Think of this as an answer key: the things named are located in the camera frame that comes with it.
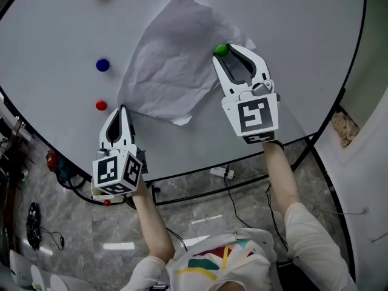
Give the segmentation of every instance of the marble floor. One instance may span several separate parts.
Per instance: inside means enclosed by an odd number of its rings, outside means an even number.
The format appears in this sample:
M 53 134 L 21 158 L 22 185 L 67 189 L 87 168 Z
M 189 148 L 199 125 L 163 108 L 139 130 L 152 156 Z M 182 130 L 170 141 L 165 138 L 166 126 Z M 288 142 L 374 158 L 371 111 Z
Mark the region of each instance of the marble floor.
M 285 148 L 290 163 L 297 159 L 305 146 L 304 141 L 299 141 Z M 125 204 L 111 207 L 89 204 L 71 190 L 61 187 L 46 166 L 48 149 L 39 140 L 31 144 L 29 156 L 35 164 L 28 164 L 28 180 L 21 186 L 22 193 L 15 201 L 15 232 L 19 236 L 21 253 L 49 272 L 86 279 L 97 290 L 119 290 L 130 279 L 136 264 L 147 255 L 136 211 Z M 263 155 L 231 163 L 230 169 L 235 171 L 236 176 L 247 178 L 233 178 L 228 180 L 228 184 L 250 180 L 257 176 L 256 173 L 266 173 Z M 335 210 L 329 188 L 311 154 L 295 171 L 295 176 L 299 190 L 307 199 L 322 209 Z M 270 231 L 280 243 L 264 193 L 268 185 L 268 180 L 263 180 L 234 189 L 231 195 L 241 219 L 253 227 Z M 165 201 L 220 189 L 224 187 L 224 181 L 207 170 L 158 181 L 155 186 L 161 188 L 157 201 Z M 80 192 L 89 197 L 89 184 L 86 183 Z M 41 226 L 51 232 L 62 233 L 65 238 L 63 251 L 57 249 L 48 234 L 43 234 L 44 240 L 38 251 L 33 251 L 28 245 L 25 222 L 28 207 L 33 201 L 41 209 Z M 305 199 L 302 201 L 331 234 L 347 261 L 347 248 L 338 216 L 321 211 Z M 276 204 L 273 203 L 272 207 L 278 228 L 284 236 L 281 215 L 276 211 Z M 243 226 L 235 217 L 227 192 L 158 208 L 167 227 L 179 234 L 188 246 L 213 232 Z M 175 237 L 172 240 L 176 249 L 181 250 L 180 242 Z M 126 245 L 129 248 L 126 250 L 110 250 L 108 248 L 112 245 L 104 245 L 109 243 L 130 244 Z

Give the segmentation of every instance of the white plug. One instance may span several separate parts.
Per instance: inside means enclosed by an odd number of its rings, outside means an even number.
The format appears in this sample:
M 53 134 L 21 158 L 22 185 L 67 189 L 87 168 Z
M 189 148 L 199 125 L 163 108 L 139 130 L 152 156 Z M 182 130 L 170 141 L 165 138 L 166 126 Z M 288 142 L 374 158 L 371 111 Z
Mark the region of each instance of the white plug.
M 224 177 L 225 175 L 225 171 L 226 171 L 226 168 L 222 168 L 222 167 L 215 167 L 215 168 L 212 168 L 210 169 L 210 173 L 212 175 L 215 175 L 215 176 L 218 176 L 218 177 Z M 230 170 L 228 171 L 228 175 L 226 176 L 227 179 L 232 179 L 233 178 L 233 175 L 234 175 L 234 170 Z

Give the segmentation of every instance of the small red ball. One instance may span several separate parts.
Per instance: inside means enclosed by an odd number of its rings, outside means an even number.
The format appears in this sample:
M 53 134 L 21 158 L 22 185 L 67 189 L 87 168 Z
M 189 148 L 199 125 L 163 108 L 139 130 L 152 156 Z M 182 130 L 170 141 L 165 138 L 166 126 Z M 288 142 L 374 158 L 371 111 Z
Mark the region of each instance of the small red ball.
M 100 111 L 106 110 L 107 107 L 108 107 L 107 103 L 103 100 L 99 100 L 96 102 L 96 108 Z

